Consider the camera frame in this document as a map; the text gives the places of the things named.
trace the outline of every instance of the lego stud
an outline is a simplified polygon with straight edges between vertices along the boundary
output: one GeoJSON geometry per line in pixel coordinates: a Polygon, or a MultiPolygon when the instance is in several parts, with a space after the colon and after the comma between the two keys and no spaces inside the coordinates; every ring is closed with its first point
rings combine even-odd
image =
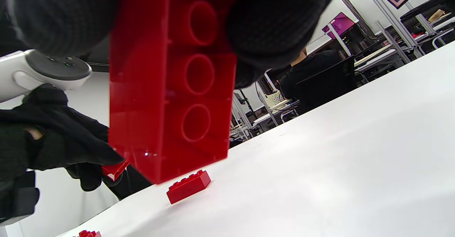
{"type": "Polygon", "coordinates": [[[218,18],[208,2],[195,1],[172,12],[170,32],[178,44],[207,46],[218,36],[218,18]]]}
{"type": "Polygon", "coordinates": [[[167,87],[191,95],[204,95],[215,82],[215,67],[204,54],[193,54],[172,59],[168,69],[167,87]]]}
{"type": "Polygon", "coordinates": [[[189,9],[190,36],[197,45],[211,44],[218,34],[215,10],[205,1],[194,2],[189,9]]]}
{"type": "Polygon", "coordinates": [[[212,61],[203,54],[190,57],[186,63],[185,86],[194,95],[204,95],[215,82],[215,68],[212,61]]]}
{"type": "Polygon", "coordinates": [[[211,123],[210,111],[203,104],[194,104],[183,115],[182,136],[188,142],[198,142],[208,133],[211,123]]]}

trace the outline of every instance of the white table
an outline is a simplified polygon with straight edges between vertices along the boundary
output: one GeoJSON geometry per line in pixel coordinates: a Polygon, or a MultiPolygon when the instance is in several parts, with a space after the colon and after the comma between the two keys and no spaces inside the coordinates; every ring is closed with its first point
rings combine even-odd
{"type": "MultiPolygon", "coordinates": [[[[278,108],[278,110],[275,110],[275,109],[274,109],[274,110],[272,111],[272,114],[273,114],[273,115],[282,114],[282,113],[284,113],[284,110],[291,109],[291,107],[292,107],[291,104],[287,104],[287,105],[285,105],[285,106],[283,106],[283,107],[281,107],[281,108],[278,108]]],[[[253,128],[253,129],[256,128],[256,126],[262,124],[263,122],[265,122],[266,120],[271,119],[271,118],[272,118],[272,117],[270,116],[270,114],[266,114],[266,115],[260,117],[259,119],[256,119],[256,120],[252,123],[252,128],[253,128]]]]}
{"type": "Polygon", "coordinates": [[[453,237],[454,51],[231,149],[205,168],[210,186],[180,203],[169,204],[170,183],[152,186],[62,236],[453,237]]]}
{"type": "Polygon", "coordinates": [[[356,68],[355,70],[358,72],[365,72],[366,70],[374,67],[377,64],[386,64],[387,62],[394,63],[397,67],[402,67],[403,62],[401,62],[401,58],[398,56],[396,49],[390,49],[383,54],[378,55],[377,57],[371,59],[365,65],[356,68]]]}

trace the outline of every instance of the black sleeve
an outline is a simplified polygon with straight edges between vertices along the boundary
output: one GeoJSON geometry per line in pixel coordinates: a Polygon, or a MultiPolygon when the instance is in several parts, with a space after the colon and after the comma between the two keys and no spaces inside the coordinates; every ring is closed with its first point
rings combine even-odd
{"type": "Polygon", "coordinates": [[[290,85],[289,82],[287,82],[286,77],[281,78],[280,89],[281,94],[283,95],[284,98],[286,99],[294,98],[295,97],[294,88],[295,85],[290,85]]]}

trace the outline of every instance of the small red lego brick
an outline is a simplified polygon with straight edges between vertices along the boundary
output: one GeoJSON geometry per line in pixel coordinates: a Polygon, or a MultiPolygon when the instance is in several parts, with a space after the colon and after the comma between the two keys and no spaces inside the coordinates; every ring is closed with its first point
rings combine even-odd
{"type": "Polygon", "coordinates": [[[79,233],[79,237],[101,237],[100,232],[87,232],[86,230],[79,233]]]}
{"type": "Polygon", "coordinates": [[[206,171],[198,171],[180,182],[175,182],[169,187],[169,191],[166,194],[171,204],[174,204],[206,189],[210,182],[210,177],[206,171]]]}
{"type": "Polygon", "coordinates": [[[130,163],[127,161],[124,161],[120,164],[102,166],[101,168],[103,169],[103,174],[106,177],[109,177],[110,179],[115,181],[122,174],[122,172],[127,168],[128,165],[130,165],[130,163]]]}

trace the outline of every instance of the hand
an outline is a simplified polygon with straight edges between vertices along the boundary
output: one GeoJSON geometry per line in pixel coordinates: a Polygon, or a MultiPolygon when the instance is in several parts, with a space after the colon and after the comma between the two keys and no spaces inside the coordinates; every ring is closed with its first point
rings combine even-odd
{"type": "MultiPolygon", "coordinates": [[[[226,33],[239,56],[236,88],[267,69],[290,64],[311,38],[331,0],[237,0],[226,33]]],[[[8,0],[18,36],[49,55],[83,54],[105,38],[117,0],[8,0]]]]}
{"type": "Polygon", "coordinates": [[[65,167],[83,190],[96,189],[101,179],[115,184],[101,170],[101,165],[123,161],[107,144],[108,128],[67,102],[62,90],[44,84],[25,96],[21,106],[0,111],[0,181],[26,169],[65,167]]]}

